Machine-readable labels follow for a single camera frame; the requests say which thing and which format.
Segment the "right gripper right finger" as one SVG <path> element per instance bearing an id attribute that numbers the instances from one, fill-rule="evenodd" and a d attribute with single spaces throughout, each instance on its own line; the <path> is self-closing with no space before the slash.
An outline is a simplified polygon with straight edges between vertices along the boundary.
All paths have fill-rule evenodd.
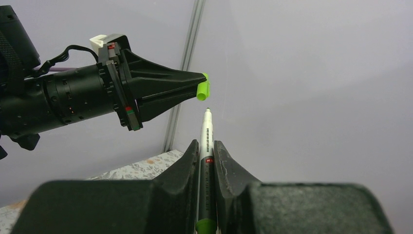
<path id="1" fill-rule="evenodd" d="M 379 201 L 353 183 L 264 183 L 214 143 L 223 234 L 392 234 Z"/>

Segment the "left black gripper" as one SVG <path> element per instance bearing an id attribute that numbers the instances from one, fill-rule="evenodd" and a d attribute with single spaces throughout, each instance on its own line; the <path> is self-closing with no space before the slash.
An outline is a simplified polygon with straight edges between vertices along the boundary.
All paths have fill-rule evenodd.
<path id="1" fill-rule="evenodd" d="M 125 35 L 107 35 L 96 65 L 121 126 L 130 131 L 140 130 L 142 122 L 195 98 L 198 84 L 206 81 L 203 73 L 181 75 L 181 70 L 146 60 L 129 49 Z M 139 99 L 138 105 L 132 96 Z"/>

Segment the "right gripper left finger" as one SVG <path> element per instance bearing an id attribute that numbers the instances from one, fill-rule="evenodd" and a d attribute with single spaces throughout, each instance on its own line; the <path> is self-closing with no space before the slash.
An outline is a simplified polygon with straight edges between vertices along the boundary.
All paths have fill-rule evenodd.
<path id="1" fill-rule="evenodd" d="M 191 234 L 199 143 L 152 180 L 55 180 L 29 197 L 14 234 Z"/>

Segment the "green capped marker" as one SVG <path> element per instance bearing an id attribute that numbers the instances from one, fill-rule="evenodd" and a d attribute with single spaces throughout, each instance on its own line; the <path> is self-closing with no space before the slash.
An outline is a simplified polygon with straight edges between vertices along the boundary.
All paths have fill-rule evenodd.
<path id="1" fill-rule="evenodd" d="M 217 208 L 214 181 L 213 119 L 209 108 L 204 113 L 199 141 L 199 192 L 195 230 L 198 234 L 217 231 Z"/>

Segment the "green marker cap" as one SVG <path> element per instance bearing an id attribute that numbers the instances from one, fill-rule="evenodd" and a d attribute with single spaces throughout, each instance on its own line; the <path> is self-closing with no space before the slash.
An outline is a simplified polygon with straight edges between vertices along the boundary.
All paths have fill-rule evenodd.
<path id="1" fill-rule="evenodd" d="M 207 73 L 203 73 L 203 75 L 206 78 L 206 81 L 198 84 L 196 93 L 196 98 L 200 101 L 204 101 L 210 96 L 209 75 Z"/>

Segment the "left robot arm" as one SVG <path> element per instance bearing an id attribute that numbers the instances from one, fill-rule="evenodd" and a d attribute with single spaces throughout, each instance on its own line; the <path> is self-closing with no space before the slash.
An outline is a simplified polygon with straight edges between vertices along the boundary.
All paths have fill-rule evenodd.
<path id="1" fill-rule="evenodd" d="M 35 149 L 40 133 L 117 113 L 142 129 L 181 102 L 210 94 L 206 73 L 171 69 L 132 52 L 123 34 L 96 36 L 92 47 L 69 45 L 41 63 L 10 5 L 0 8 L 0 134 Z"/>

